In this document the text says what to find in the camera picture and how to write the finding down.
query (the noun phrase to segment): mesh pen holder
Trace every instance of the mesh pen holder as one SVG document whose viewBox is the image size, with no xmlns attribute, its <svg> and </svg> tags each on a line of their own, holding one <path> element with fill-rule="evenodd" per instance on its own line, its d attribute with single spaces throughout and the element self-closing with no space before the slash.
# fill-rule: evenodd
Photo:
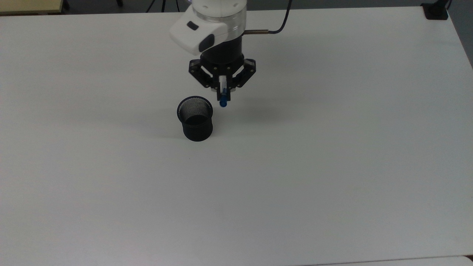
<svg viewBox="0 0 473 266">
<path fill-rule="evenodd" d="M 203 97 L 190 96 L 177 106 L 177 117 L 184 135 L 191 141 L 201 142 L 212 134 L 212 104 Z"/>
</svg>

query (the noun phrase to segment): table surface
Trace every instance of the table surface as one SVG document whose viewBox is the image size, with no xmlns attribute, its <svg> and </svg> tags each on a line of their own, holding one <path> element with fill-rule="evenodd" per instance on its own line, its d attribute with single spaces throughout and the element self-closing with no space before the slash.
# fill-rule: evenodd
<svg viewBox="0 0 473 266">
<path fill-rule="evenodd" d="M 345 266 L 473 266 L 466 257 L 439 257 L 344 264 Z"/>
<path fill-rule="evenodd" d="M 0 14 L 60 12 L 62 0 L 0 0 Z"/>
<path fill-rule="evenodd" d="M 420 7 L 293 10 L 220 108 L 180 14 L 0 18 L 2 265 L 295 266 L 473 253 L 473 70 Z M 248 29 L 284 11 L 248 12 Z M 179 102 L 214 105 L 187 140 Z"/>
</svg>

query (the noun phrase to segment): black button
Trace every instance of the black button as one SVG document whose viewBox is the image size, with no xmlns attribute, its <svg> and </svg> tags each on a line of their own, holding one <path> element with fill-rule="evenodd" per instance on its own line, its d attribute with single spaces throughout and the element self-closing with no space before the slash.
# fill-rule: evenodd
<svg viewBox="0 0 473 266">
<path fill-rule="evenodd" d="M 215 43 L 215 36 L 213 34 L 210 34 L 209 36 L 205 37 L 203 41 L 199 44 L 199 52 L 203 52 L 210 47 L 213 46 Z"/>
<path fill-rule="evenodd" d="M 187 26 L 189 28 L 191 28 L 192 30 L 197 30 L 199 28 L 199 26 L 197 26 L 195 23 L 193 23 L 192 21 L 189 21 L 187 22 Z"/>
</svg>

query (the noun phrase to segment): black cable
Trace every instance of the black cable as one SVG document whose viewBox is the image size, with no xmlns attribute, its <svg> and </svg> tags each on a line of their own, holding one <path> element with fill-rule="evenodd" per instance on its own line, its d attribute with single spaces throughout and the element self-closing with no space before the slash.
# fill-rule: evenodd
<svg viewBox="0 0 473 266">
<path fill-rule="evenodd" d="M 150 4 L 150 5 L 149 5 L 149 7 L 148 7 L 148 10 L 146 10 L 146 13 L 148 13 L 148 12 L 149 12 L 149 10 L 151 9 L 151 7 L 152 7 L 152 6 L 153 6 L 153 4 L 154 4 L 154 1 L 156 1 L 156 0 L 153 0 L 153 1 L 151 2 L 151 4 Z"/>
<path fill-rule="evenodd" d="M 281 27 L 278 29 L 278 30 L 270 30 L 268 31 L 269 34 L 276 34 L 276 33 L 279 33 L 282 31 L 282 29 L 284 29 L 284 26 L 286 25 L 286 21 L 288 21 L 288 16 L 289 16 L 289 10 L 291 10 L 291 3 L 292 3 L 292 0 L 289 0 L 289 3 L 288 3 L 288 9 L 286 10 L 286 16 L 284 17 L 284 21 L 282 22 L 282 25 Z"/>
</svg>

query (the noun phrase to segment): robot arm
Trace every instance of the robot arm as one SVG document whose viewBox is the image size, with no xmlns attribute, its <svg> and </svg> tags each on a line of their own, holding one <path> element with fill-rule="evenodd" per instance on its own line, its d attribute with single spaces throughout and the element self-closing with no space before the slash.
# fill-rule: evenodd
<svg viewBox="0 0 473 266">
<path fill-rule="evenodd" d="M 193 0 L 171 27 L 171 38 L 198 55 L 240 37 L 246 26 L 246 0 Z"/>
<path fill-rule="evenodd" d="M 246 0 L 193 0 L 171 27 L 171 38 L 186 51 L 199 55 L 189 72 L 204 87 L 217 93 L 227 106 L 230 93 L 256 72 L 256 62 L 242 54 L 246 26 Z"/>
</svg>

